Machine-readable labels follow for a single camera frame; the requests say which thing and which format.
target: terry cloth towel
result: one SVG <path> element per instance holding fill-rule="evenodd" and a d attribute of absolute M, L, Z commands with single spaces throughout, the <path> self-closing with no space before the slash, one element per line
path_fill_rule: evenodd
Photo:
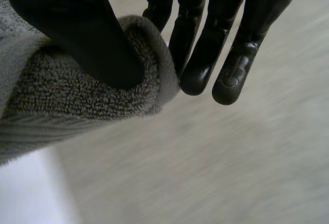
<path fill-rule="evenodd" d="M 0 0 L 0 164 L 110 122 L 157 114 L 174 98 L 178 80 L 156 27 L 133 15 L 119 22 L 145 68 L 129 91 L 87 75 Z"/>

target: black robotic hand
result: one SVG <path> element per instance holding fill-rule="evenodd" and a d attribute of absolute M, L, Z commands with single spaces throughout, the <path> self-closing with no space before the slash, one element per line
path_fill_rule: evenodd
<path fill-rule="evenodd" d="M 162 31 L 170 17 L 173 0 L 147 1 L 149 6 L 143 16 Z M 216 102 L 229 105 L 238 99 L 269 27 L 291 1 L 246 0 L 239 30 L 213 86 L 212 95 Z M 209 0 L 205 26 L 188 60 L 205 0 L 178 0 L 179 13 L 169 49 L 185 93 L 195 96 L 204 91 L 242 2 Z"/>

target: light gray floor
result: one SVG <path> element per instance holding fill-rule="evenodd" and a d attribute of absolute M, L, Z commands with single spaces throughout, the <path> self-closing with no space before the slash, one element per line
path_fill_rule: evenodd
<path fill-rule="evenodd" d="M 117 15 L 147 5 L 110 1 Z M 329 0 L 294 0 L 221 106 L 211 88 L 240 18 L 201 96 L 57 146 L 85 223 L 329 223 Z"/>

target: fabric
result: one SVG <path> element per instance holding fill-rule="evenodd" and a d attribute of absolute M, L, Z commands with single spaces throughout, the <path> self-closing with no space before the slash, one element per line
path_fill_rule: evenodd
<path fill-rule="evenodd" d="M 87 75 L 0 0 L 0 164 L 101 125 L 157 114 L 174 98 L 178 79 L 157 29 L 139 16 L 119 22 L 145 67 L 143 82 L 129 91 Z"/>

